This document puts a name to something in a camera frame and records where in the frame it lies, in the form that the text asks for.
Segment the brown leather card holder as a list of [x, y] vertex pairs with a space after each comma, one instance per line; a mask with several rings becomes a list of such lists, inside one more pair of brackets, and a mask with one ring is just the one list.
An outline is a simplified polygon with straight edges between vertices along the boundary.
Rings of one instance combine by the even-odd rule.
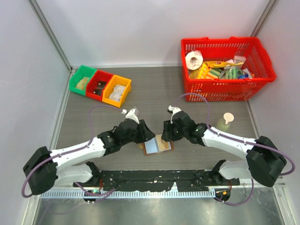
[[[174, 150], [173, 143], [172, 142], [170, 142], [170, 143], [172, 146], [171, 150]], [[150, 141], [138, 144], [138, 148], [142, 149], [145, 155], [158, 154], [158, 153], [163, 153], [163, 152], [167, 151], [167, 150], [166, 151], [158, 151], [156, 137], [151, 139]]]

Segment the gold card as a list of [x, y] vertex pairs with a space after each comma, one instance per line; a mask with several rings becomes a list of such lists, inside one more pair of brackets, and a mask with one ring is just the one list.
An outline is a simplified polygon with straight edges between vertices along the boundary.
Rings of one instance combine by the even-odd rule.
[[162, 139], [162, 135], [156, 135], [156, 141], [157, 141], [157, 149], [158, 151], [166, 151], [171, 150], [172, 146], [170, 142], [166, 142]]

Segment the silver white card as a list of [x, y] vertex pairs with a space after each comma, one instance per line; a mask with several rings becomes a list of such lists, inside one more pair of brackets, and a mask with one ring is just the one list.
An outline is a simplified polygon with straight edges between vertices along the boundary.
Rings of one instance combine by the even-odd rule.
[[109, 96], [109, 99], [115, 102], [120, 102], [122, 95], [118, 94], [118, 93], [111, 93]]

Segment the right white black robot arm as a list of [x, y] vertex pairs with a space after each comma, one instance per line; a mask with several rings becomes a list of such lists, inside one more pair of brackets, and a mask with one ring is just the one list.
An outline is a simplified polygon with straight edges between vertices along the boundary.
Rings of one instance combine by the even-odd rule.
[[177, 107], [167, 110], [171, 119], [164, 121], [162, 139], [174, 142], [187, 139], [192, 144], [224, 150], [246, 160], [252, 178], [266, 187], [272, 187], [286, 166], [285, 157], [278, 153], [274, 143], [265, 136], [243, 138], [222, 132], [205, 123], [196, 124]]

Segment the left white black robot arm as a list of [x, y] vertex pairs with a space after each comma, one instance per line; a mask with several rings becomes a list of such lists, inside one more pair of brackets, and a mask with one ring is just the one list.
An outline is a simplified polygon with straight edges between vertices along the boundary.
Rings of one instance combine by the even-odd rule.
[[125, 119], [112, 130], [91, 140], [59, 150], [38, 148], [23, 167], [26, 176], [22, 195], [27, 198], [50, 190], [59, 180], [58, 173], [80, 162], [113, 154], [128, 143], [144, 143], [155, 137], [144, 120]]

